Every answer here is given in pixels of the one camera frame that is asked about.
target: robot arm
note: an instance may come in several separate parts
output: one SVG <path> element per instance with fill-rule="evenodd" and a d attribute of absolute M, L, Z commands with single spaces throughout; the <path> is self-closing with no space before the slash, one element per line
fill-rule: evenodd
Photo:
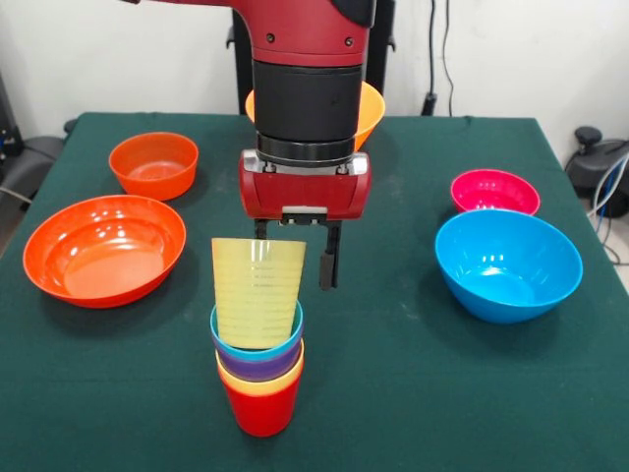
<path fill-rule="evenodd" d="M 362 215 L 371 187 L 354 135 L 375 0 L 153 1 L 227 6 L 243 17 L 257 128 L 257 149 L 240 163 L 245 211 L 258 238 L 268 220 L 326 225 L 320 285 L 335 287 L 341 221 Z"/>

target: green tablecloth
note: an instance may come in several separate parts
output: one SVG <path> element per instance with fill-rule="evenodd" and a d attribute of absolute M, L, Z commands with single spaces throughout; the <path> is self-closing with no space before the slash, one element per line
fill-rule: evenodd
<path fill-rule="evenodd" d="M 33 287 L 31 231 L 78 200 L 120 193 L 107 156 L 137 133 L 200 146 L 194 188 L 171 205 L 189 240 L 138 303 L 88 311 Z M 209 239 L 251 237 L 238 195 L 243 117 L 88 114 L 0 261 L 0 467 L 6 471 L 627 471 L 629 309 L 570 184 L 533 120 L 387 118 L 369 143 L 373 187 L 345 225 L 340 288 L 317 288 L 325 231 L 304 238 L 306 368 L 289 428 L 238 429 L 215 371 Z M 526 324 L 467 315 L 432 243 L 453 214 L 449 183 L 500 167 L 539 189 L 540 216 L 575 242 L 585 276 Z"/>

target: orange bowl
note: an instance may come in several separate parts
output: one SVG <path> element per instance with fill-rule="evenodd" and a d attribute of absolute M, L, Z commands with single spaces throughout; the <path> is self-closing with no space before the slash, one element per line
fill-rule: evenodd
<path fill-rule="evenodd" d="M 199 149 L 174 133 L 137 135 L 119 144 L 109 166 L 125 192 L 156 200 L 175 199 L 195 181 Z"/>
<path fill-rule="evenodd" d="M 361 90 L 361 108 L 358 116 L 358 131 L 356 132 L 356 147 L 359 150 L 370 136 L 375 126 L 382 120 L 385 111 L 384 98 L 380 92 L 363 82 Z M 245 102 L 247 116 L 254 123 L 256 121 L 256 95 L 252 91 Z"/>
<path fill-rule="evenodd" d="M 146 197 L 99 197 L 68 206 L 30 236 L 24 269 L 53 297 L 112 308 L 154 290 L 186 244 L 186 226 L 166 204 Z"/>

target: white wall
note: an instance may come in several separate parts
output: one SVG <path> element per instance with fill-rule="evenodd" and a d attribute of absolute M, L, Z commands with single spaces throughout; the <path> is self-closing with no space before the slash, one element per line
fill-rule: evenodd
<path fill-rule="evenodd" d="M 629 135 L 629 2 L 451 2 L 455 114 L 535 116 L 562 160 L 580 124 Z M 437 113 L 444 114 L 444 0 L 437 3 Z M 429 0 L 398 0 L 398 52 L 385 91 L 391 114 L 421 110 L 428 20 Z M 60 134 L 65 120 L 85 110 L 232 113 L 230 23 L 219 8 L 0 0 L 0 68 L 27 136 Z"/>

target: pink bowl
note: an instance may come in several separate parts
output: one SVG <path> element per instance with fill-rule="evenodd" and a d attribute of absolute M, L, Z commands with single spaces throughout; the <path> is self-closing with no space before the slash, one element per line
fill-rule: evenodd
<path fill-rule="evenodd" d="M 459 211 L 504 208 L 535 214 L 542 199 L 522 177 L 496 169 L 464 172 L 452 181 L 452 201 Z"/>

